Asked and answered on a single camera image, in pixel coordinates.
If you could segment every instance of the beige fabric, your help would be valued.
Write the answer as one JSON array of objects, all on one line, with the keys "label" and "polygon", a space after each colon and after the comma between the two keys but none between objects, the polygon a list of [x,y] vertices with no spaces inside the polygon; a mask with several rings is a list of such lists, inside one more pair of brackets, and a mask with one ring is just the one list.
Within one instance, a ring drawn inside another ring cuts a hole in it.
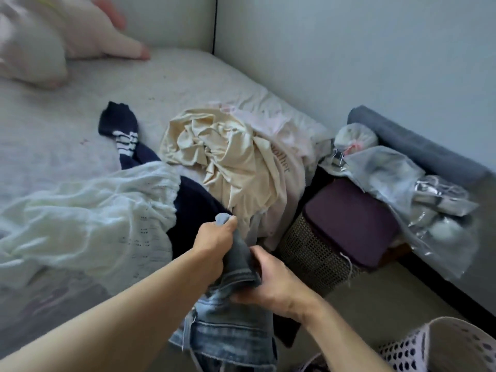
[{"label": "beige fabric", "polygon": [[239,218],[243,237],[251,217],[267,211],[282,192],[270,142],[218,107],[188,110],[173,119],[159,156],[171,164],[205,168],[203,184]]}]

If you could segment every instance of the person's left hand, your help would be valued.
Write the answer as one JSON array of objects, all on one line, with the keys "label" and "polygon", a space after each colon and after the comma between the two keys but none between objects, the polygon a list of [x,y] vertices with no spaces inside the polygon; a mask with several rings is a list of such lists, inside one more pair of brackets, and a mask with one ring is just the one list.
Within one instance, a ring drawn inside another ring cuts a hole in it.
[{"label": "person's left hand", "polygon": [[204,223],[196,234],[193,250],[203,253],[208,259],[206,263],[212,263],[214,280],[220,277],[224,264],[222,258],[233,245],[233,232],[238,226],[235,216],[221,226],[212,223]]}]

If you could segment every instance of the bed sheet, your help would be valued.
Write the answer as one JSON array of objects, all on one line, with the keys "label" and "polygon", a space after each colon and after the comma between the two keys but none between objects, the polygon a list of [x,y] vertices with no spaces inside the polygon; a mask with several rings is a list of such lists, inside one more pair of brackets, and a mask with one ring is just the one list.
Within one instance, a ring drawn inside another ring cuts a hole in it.
[{"label": "bed sheet", "polygon": [[89,179],[120,168],[115,144],[97,132],[108,101],[126,103],[140,121],[140,140],[153,150],[168,120],[218,100],[259,115],[279,113],[330,138],[298,112],[214,56],[187,49],[156,49],[150,62],[71,62],[70,83],[43,91],[0,80],[0,207],[62,181]]},{"label": "bed sheet", "polygon": [[[168,120],[213,100],[260,116],[282,114],[315,143],[332,137],[266,88],[201,51],[156,49],[150,62],[80,61],[71,62],[69,70],[70,83],[56,91],[0,79],[0,207],[63,181],[119,170],[115,143],[97,131],[110,100],[130,106],[140,121],[140,140],[156,151]],[[0,358],[108,297],[84,275],[60,270],[43,272],[23,292],[0,288]]]}]

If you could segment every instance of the pink plush toy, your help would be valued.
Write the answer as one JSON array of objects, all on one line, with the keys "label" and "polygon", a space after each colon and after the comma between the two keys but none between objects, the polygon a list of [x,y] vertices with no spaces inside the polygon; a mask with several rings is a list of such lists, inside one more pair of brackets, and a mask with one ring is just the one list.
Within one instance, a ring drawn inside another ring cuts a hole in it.
[{"label": "pink plush toy", "polygon": [[110,0],[0,0],[0,75],[53,88],[65,81],[65,58],[149,60],[125,27]]}]

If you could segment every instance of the floor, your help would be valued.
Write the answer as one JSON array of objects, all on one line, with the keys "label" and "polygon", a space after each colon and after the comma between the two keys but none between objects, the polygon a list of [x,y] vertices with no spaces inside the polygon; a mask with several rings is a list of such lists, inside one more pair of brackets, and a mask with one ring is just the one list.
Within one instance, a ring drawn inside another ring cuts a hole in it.
[{"label": "floor", "polygon": [[[341,286],[328,301],[371,346],[399,339],[409,330],[440,316],[461,318],[427,286],[405,268],[393,263],[371,275]],[[309,335],[301,330],[292,349],[278,344],[278,371],[288,372],[318,352]],[[187,355],[166,346],[149,372],[195,372]]]}]

